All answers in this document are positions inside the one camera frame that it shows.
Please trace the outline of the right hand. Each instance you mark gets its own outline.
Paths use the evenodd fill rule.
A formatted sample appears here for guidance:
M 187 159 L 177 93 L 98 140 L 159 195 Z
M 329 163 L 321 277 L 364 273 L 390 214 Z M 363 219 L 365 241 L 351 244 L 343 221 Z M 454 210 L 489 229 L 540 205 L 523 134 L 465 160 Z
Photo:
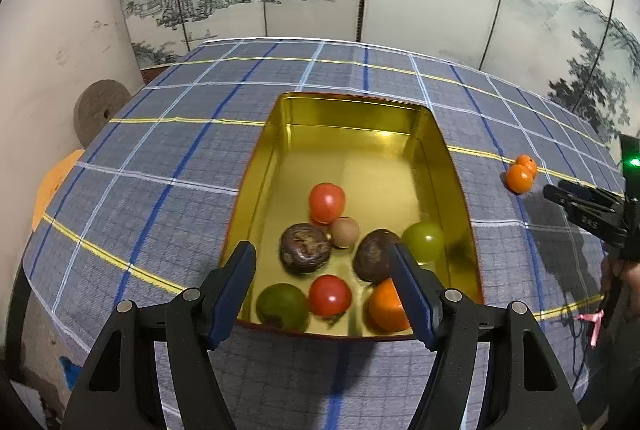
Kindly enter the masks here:
M 615 261 L 604 258 L 601 263 L 600 293 L 607 294 L 611 289 L 614 278 L 619 278 L 629 287 L 629 301 L 626 314 L 628 317 L 638 317 L 640 310 L 640 268 L 638 263 Z

